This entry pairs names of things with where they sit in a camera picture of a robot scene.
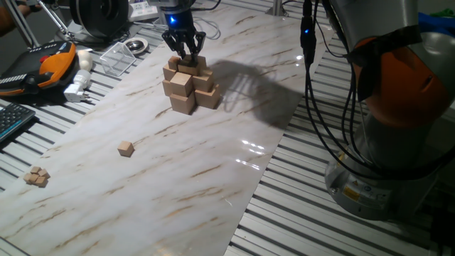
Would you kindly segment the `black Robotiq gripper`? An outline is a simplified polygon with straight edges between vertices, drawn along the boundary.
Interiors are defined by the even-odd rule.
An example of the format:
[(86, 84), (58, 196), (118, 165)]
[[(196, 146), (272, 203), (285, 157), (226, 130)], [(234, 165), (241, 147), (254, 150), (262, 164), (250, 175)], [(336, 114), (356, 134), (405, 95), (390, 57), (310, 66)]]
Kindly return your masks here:
[(158, 7), (165, 15), (168, 27), (171, 30), (166, 30), (162, 33), (162, 38), (172, 51), (184, 59), (186, 52), (184, 42), (178, 37), (175, 31), (188, 32), (194, 37), (191, 39), (189, 49), (191, 52), (191, 62), (198, 64), (198, 55), (201, 52), (206, 39), (206, 32), (196, 31), (193, 22), (191, 7), (194, 0), (159, 0)]

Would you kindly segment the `person's left hand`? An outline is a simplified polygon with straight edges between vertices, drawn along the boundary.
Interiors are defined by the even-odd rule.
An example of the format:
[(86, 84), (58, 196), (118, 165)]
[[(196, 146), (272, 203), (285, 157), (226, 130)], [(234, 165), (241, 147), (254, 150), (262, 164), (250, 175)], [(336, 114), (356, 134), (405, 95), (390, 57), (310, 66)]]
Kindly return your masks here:
[(25, 18), (32, 13), (39, 12), (42, 9), (42, 6), (40, 4), (28, 6), (24, 1), (17, 1), (16, 5)]

